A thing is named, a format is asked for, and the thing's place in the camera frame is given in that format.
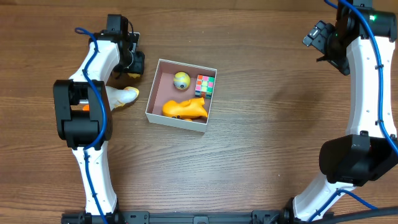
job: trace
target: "rubik's cube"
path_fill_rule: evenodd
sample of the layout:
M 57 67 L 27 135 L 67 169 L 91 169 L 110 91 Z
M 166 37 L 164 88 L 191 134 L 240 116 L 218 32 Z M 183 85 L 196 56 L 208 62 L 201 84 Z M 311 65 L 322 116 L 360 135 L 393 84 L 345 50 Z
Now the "rubik's cube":
M 197 85 L 195 87 L 195 97 L 211 99 L 214 88 L 214 78 L 204 75 L 198 75 Z

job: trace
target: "wooden table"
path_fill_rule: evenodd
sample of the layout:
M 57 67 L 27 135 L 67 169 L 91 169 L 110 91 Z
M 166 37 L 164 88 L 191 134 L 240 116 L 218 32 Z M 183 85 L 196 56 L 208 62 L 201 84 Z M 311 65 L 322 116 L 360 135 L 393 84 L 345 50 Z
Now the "wooden table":
M 0 223 L 59 223 L 84 210 L 76 160 L 58 135 L 52 96 L 86 56 L 74 27 L 105 28 L 121 13 L 141 33 L 146 70 L 132 106 L 113 113 L 109 169 L 122 210 L 280 209 L 316 176 L 321 145 L 345 134 L 350 83 L 302 44 L 329 12 L 0 7 Z M 145 108 L 158 59 L 218 69 L 205 134 L 150 124 Z M 392 66 L 398 117 L 398 59 Z M 398 205 L 398 170 L 355 192 Z M 365 208 L 344 197 L 337 213 Z M 357 223 L 396 223 L 396 217 Z

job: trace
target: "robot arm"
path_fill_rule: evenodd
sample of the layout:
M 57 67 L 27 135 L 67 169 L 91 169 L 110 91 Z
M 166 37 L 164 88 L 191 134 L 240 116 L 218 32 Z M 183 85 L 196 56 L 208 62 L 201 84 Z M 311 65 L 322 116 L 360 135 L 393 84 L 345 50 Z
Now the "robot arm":
M 391 113 L 391 59 L 397 38 L 396 17 L 387 12 L 377 12 L 369 1 L 356 1 L 356 6 L 367 16 L 384 64 L 384 125 L 392 139 L 397 130 Z M 339 3 L 336 27 L 320 21 L 304 38 L 303 43 L 314 46 L 326 60 L 342 74 L 351 73 L 351 112 L 346 136 L 324 143 L 320 153 L 321 172 L 292 201 L 294 217 L 303 221 L 322 219 L 325 212 L 341 198 L 337 195 L 326 209 L 326 204 L 338 189 L 348 191 L 377 180 L 397 164 L 397 156 L 381 133 L 377 121 L 379 77 L 375 69 L 376 56 L 371 41 L 359 20 Z
M 86 169 L 89 170 L 96 198 L 106 219 L 113 219 L 118 209 L 116 194 L 109 175 L 107 147 L 112 134 L 111 110 L 131 102 L 138 96 L 138 90 L 127 88 L 117 90 L 105 86 L 112 71 L 143 74 L 144 54 L 136 52 L 139 33 L 128 32 L 128 20 L 121 15 L 108 15 L 107 29 L 94 34 L 98 49 L 90 39 L 90 50 L 80 68 L 69 80 L 57 80 L 53 87 L 58 135 L 72 148 L 80 167 L 86 193 L 86 213 L 98 218 L 100 211 L 90 189 Z M 98 99 L 85 76 L 83 69 L 89 59 L 98 50 L 96 57 L 87 69 L 87 75 L 93 81 L 106 108 L 107 126 L 101 141 L 94 147 L 83 149 L 99 135 L 102 127 L 102 114 Z M 72 110 L 71 105 L 89 104 L 87 110 Z

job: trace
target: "blue cable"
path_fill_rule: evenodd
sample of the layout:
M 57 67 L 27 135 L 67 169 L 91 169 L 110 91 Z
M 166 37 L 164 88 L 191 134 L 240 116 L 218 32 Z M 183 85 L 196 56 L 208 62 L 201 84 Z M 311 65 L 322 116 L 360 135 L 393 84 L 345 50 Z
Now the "blue cable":
M 94 147 L 95 145 L 97 145 L 102 137 L 105 134 L 105 130 L 106 130 L 106 112 L 105 112 L 105 105 L 104 102 L 102 101 L 101 95 L 100 93 L 98 93 L 97 88 L 94 86 L 94 83 L 90 80 L 90 78 L 88 78 L 88 74 L 87 74 L 87 70 L 88 67 L 90 66 L 90 64 L 92 63 L 92 61 L 94 60 L 94 58 L 97 56 L 98 53 L 98 44 L 97 44 L 97 40 L 94 37 L 94 34 L 92 34 L 91 32 L 88 32 L 87 30 L 81 28 L 81 27 L 77 27 L 75 28 L 75 32 L 77 34 L 85 34 L 91 37 L 91 39 L 94 42 L 95 45 L 95 49 L 94 49 L 94 54 L 90 57 L 90 59 L 88 59 L 84 69 L 83 69 L 83 75 L 85 76 L 88 84 L 90 85 L 91 89 L 93 89 L 95 97 L 97 97 L 98 102 L 99 102 L 99 106 L 101 107 L 101 114 L 102 114 L 102 127 L 101 127 L 101 131 L 99 132 L 99 135 L 97 136 L 97 138 L 88 146 L 84 147 L 84 150 L 89 149 L 91 147 Z
M 337 5 L 331 3 L 329 0 L 324 0 L 324 1 L 325 1 L 325 3 L 328 4 L 329 6 L 334 7 L 335 9 L 338 8 Z
M 88 84 L 90 85 L 91 89 L 94 91 L 95 97 L 97 98 L 99 106 L 101 107 L 103 124 L 102 124 L 101 131 L 99 132 L 99 135 L 97 136 L 97 138 L 91 144 L 89 144 L 88 146 L 85 146 L 83 148 L 83 152 L 84 152 L 84 155 L 85 155 L 85 157 L 84 157 L 85 158 L 85 169 L 86 169 L 86 176 L 87 176 L 88 185 L 90 186 L 90 190 L 91 190 L 91 193 L 93 195 L 95 204 L 97 206 L 99 214 L 101 215 L 102 220 L 104 221 L 104 224 L 108 224 L 108 222 L 106 221 L 106 218 L 104 216 L 104 213 L 102 212 L 100 202 L 98 201 L 98 198 L 97 198 L 97 194 L 95 193 L 95 190 L 94 190 L 93 181 L 91 179 L 90 170 L 88 168 L 88 158 L 90 156 L 87 153 L 87 149 L 89 149 L 91 147 L 95 147 L 95 145 L 97 145 L 101 141 L 101 139 L 102 139 L 102 137 L 104 136 L 104 133 L 105 133 L 106 120 L 107 120 L 106 112 L 105 112 L 105 105 L 104 105 L 104 102 L 102 101 L 101 95 L 100 95 L 100 93 L 98 93 L 97 88 L 94 86 L 94 83 L 91 81 L 91 79 L 88 77 L 88 74 L 87 74 L 88 67 L 90 66 L 90 64 L 92 63 L 94 58 L 97 56 L 98 43 L 97 43 L 97 40 L 94 37 L 94 34 L 92 34 L 91 32 L 88 32 L 86 29 L 83 29 L 81 27 L 77 27 L 77 28 L 75 28 L 75 32 L 77 34 L 85 34 L 85 35 L 90 36 L 91 39 L 94 42 L 94 45 L 95 45 L 94 54 L 90 57 L 90 59 L 88 59 L 86 65 L 85 65 L 85 67 L 83 69 L 83 75 L 85 76 L 85 78 L 86 78 Z
M 368 207 L 368 208 L 370 208 L 370 209 L 372 209 L 372 210 L 377 209 L 377 207 L 371 205 L 370 203 L 367 203 L 365 200 L 361 199 L 360 197 L 358 197 L 358 196 L 355 195 L 354 193 L 352 193 L 352 192 L 350 192 L 350 191 L 348 191 L 348 190 L 339 189 L 339 190 L 337 190 L 335 193 L 333 193 L 333 195 L 329 198 L 329 200 L 327 200 L 326 203 L 325 203 L 321 208 L 319 208 L 319 210 L 317 210 L 317 212 L 315 212 L 315 213 L 308 219 L 308 222 L 309 222 L 309 223 L 312 222 L 312 220 L 313 220 L 318 214 L 321 214 L 321 213 L 329 206 L 329 204 L 332 203 L 332 201 L 333 201 L 337 196 L 340 196 L 341 193 L 348 194 L 349 196 L 353 197 L 354 199 L 356 199 L 357 201 L 361 202 L 363 205 L 365 205 L 366 207 Z

